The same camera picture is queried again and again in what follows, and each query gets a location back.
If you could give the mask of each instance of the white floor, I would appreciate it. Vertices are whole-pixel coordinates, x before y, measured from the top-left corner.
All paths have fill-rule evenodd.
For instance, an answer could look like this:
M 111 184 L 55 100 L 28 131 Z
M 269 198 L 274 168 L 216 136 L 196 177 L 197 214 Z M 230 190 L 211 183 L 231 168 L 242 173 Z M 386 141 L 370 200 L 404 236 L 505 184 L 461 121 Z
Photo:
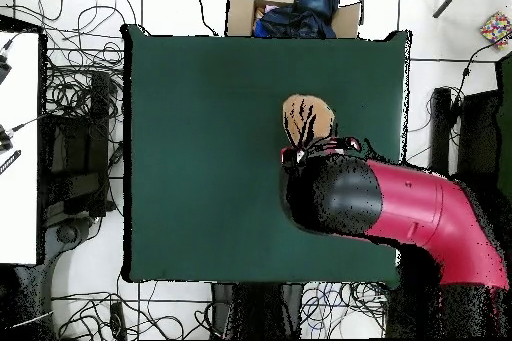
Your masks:
M 349 4 L 357 0 L 341 0 Z M 474 51 L 487 44 L 479 33 L 479 27 L 497 10 L 512 17 L 512 0 L 454 0 L 448 9 L 434 19 L 432 14 L 444 0 L 364 0 L 364 25 L 359 32 L 362 38 L 384 39 L 391 31 L 411 30 L 413 33 L 411 66 L 410 66 L 410 114 L 409 129 L 422 126 L 428 118 L 425 105 L 433 89 L 440 86 L 460 85 L 462 71 L 466 61 Z M 114 5 L 114 0 L 98 0 L 99 5 Z M 133 14 L 126 0 L 117 0 L 117 7 L 127 23 L 139 23 L 153 35 L 196 35 L 210 34 L 201 22 L 201 13 L 197 0 L 130 0 Z M 226 0 L 202 0 L 206 22 L 218 33 L 225 29 Z M 38 11 L 37 0 L 16 0 L 19 6 Z M 60 0 L 44 0 L 45 14 L 48 19 L 59 14 Z M 82 11 L 95 5 L 95 0 L 63 0 L 62 16 L 53 23 L 58 29 L 72 30 L 83 27 L 94 15 L 88 10 L 77 18 Z M 111 10 L 99 9 L 101 15 L 108 15 Z M 0 13 L 12 15 L 12 10 L 0 8 Z M 36 22 L 21 10 L 16 17 Z M 109 20 L 95 30 L 96 35 L 86 35 L 82 39 L 83 48 L 101 50 L 107 42 L 113 42 L 122 48 L 119 26 L 123 19 L 114 14 Z M 59 47 L 72 49 L 70 41 L 63 40 L 63 34 L 54 31 L 52 35 Z M 471 67 L 471 74 L 464 85 L 464 93 L 471 94 L 496 88 L 494 61 L 510 51 L 487 49 L 477 56 Z M 407 156 L 428 147 L 429 129 L 414 132 L 408 136 Z M 122 139 L 122 127 L 119 126 L 115 139 Z M 411 160 L 412 163 L 425 166 L 428 153 L 422 153 Z M 122 176 L 122 163 L 116 168 L 113 176 Z M 122 181 L 113 180 L 112 189 L 118 206 L 122 206 Z M 123 220 L 113 212 L 103 221 L 100 234 L 94 240 L 81 245 L 76 251 L 66 253 L 59 261 L 53 281 L 53 296 L 70 294 L 88 294 L 90 292 L 116 290 L 116 279 L 122 263 Z M 146 311 L 147 300 L 153 293 L 155 283 L 146 282 L 140 285 L 120 282 L 120 293 L 126 300 L 142 300 L 141 309 Z M 159 282 L 153 294 L 157 302 L 151 304 L 154 318 L 173 315 L 182 321 L 185 332 L 196 326 L 195 310 L 203 310 L 211 297 L 210 285 L 204 283 L 172 283 Z M 172 300 L 190 300 L 189 303 L 175 303 Z M 55 322 L 61 325 L 80 306 L 80 302 L 59 300 L 54 302 Z M 137 322 L 137 314 L 125 309 L 127 325 Z M 179 329 L 170 320 L 161 322 L 170 337 L 177 336 Z M 344 338 L 380 337 L 378 327 L 369 328 L 364 320 L 343 324 Z M 79 325 L 70 327 L 69 333 L 83 332 Z M 207 338 L 205 330 L 195 331 L 189 338 Z M 158 339 L 162 336 L 156 329 L 150 329 L 141 335 L 141 339 Z

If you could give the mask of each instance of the black cable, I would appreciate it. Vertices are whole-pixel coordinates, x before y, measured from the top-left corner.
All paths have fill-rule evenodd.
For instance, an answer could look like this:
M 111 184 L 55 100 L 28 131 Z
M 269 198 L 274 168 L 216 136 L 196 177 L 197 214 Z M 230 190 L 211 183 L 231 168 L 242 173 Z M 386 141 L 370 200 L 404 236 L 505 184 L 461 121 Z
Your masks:
M 69 326 L 72 325 L 73 323 L 80 322 L 80 323 L 84 324 L 84 320 L 85 319 L 91 319 L 91 320 L 94 320 L 96 322 L 98 330 L 94 334 L 92 332 L 90 332 L 90 335 L 89 335 L 90 340 L 93 341 L 94 336 L 99 335 L 101 341 L 105 341 L 105 337 L 103 335 L 102 330 L 104 328 L 106 328 L 106 327 L 107 328 L 111 328 L 111 324 L 110 324 L 110 322 L 104 322 L 104 321 L 101 320 L 101 317 L 100 317 L 99 313 L 97 312 L 97 308 L 96 307 L 99 304 L 101 304 L 101 303 L 112 302 L 113 300 L 114 301 L 120 301 L 127 308 L 137 312 L 137 315 L 139 317 L 142 316 L 142 317 L 144 317 L 146 319 L 145 321 L 141 322 L 140 324 L 137 324 L 137 326 L 144 325 L 144 324 L 150 324 L 151 326 L 148 328 L 148 330 L 151 329 L 151 328 L 156 328 L 157 331 L 160 333 L 160 335 L 162 335 L 166 340 L 172 340 L 171 338 L 169 338 L 164 333 L 164 331 L 158 325 L 158 323 L 160 321 L 162 321 L 162 320 L 172 320 L 172 321 L 176 322 L 180 326 L 180 328 L 181 328 L 181 334 L 178 337 L 178 339 L 182 339 L 182 338 L 185 337 L 183 324 L 181 323 L 181 321 L 178 318 L 176 318 L 174 316 L 163 316 L 161 318 L 154 319 L 151 316 L 148 316 L 145 312 L 143 312 L 141 310 L 138 310 L 135 307 L 131 306 L 119 294 L 116 294 L 116 293 L 99 292 L 99 293 L 89 293 L 89 294 L 72 294 L 72 295 L 64 296 L 64 297 L 54 297 L 52 300 L 72 299 L 73 297 L 76 297 L 76 296 L 95 295 L 95 294 L 106 294 L 106 297 L 104 297 L 102 299 L 89 299 L 89 300 L 87 300 L 87 302 L 80 308 L 80 310 L 75 312 L 67 322 L 65 322 L 63 325 L 61 325 L 61 327 L 58 330 L 58 338 L 59 339 L 62 339 L 62 337 L 65 335 L 65 333 L 66 333 L 67 329 L 69 328 Z M 86 312 L 88 310 L 94 310 L 95 316 L 84 315 L 84 312 Z M 132 327 L 128 327 L 127 330 L 130 330 L 134 334 L 137 333 L 137 331 L 135 329 L 133 329 L 133 326 Z
M 217 32 L 215 32 L 210 26 L 208 26 L 204 20 L 204 9 L 203 9 L 203 2 L 201 0 L 198 0 L 199 1 L 199 5 L 201 6 L 201 20 L 203 21 L 203 25 L 208 28 L 211 33 L 213 34 L 213 36 L 219 36 L 219 34 Z
M 3 51 L 7 51 L 9 49 L 9 47 L 11 46 L 12 42 L 16 39 L 16 37 L 18 35 L 21 35 L 23 34 L 24 32 L 18 32 L 17 34 L 15 34 L 9 41 L 7 41 L 2 48 L 0 48 L 0 54 L 3 52 Z

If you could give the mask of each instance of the green mat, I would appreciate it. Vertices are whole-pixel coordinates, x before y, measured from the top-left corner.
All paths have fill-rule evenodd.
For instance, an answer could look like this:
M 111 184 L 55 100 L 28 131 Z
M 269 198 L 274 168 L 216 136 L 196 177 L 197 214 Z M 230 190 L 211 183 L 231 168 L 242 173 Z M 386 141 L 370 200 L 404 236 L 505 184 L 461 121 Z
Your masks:
M 321 97 L 341 135 L 368 137 L 398 162 L 407 32 L 376 42 L 123 35 L 132 281 L 396 281 L 394 249 L 304 233 L 285 217 L 281 111 L 291 94 Z

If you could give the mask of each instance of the table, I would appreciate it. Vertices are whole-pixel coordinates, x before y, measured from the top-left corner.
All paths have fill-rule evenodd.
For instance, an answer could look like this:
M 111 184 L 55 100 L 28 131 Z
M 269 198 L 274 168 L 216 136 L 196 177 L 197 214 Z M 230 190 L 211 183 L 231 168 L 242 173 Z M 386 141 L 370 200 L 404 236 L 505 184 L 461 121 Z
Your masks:
M 281 109 L 400 160 L 406 32 L 388 41 L 147 37 L 124 29 L 125 260 L 132 281 L 396 280 L 395 250 L 295 228 L 279 201 Z
M 0 32 L 0 47 L 13 33 Z M 0 85 L 0 124 L 11 129 L 38 116 L 39 38 L 16 37 L 8 50 L 12 67 Z M 13 148 L 0 155 L 2 164 L 15 150 L 21 156 L 0 175 L 0 263 L 35 264 L 37 259 L 37 122 L 11 139 Z

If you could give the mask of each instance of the open cardboard box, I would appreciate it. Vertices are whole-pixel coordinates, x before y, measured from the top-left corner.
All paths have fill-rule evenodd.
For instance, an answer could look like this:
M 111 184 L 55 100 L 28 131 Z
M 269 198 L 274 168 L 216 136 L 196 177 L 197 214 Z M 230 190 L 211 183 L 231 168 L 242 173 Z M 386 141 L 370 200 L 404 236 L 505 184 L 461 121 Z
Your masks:
M 293 0 L 228 0 L 226 36 L 252 36 L 254 15 L 258 7 L 284 6 Z M 361 3 L 338 8 L 331 26 L 336 38 L 357 38 Z

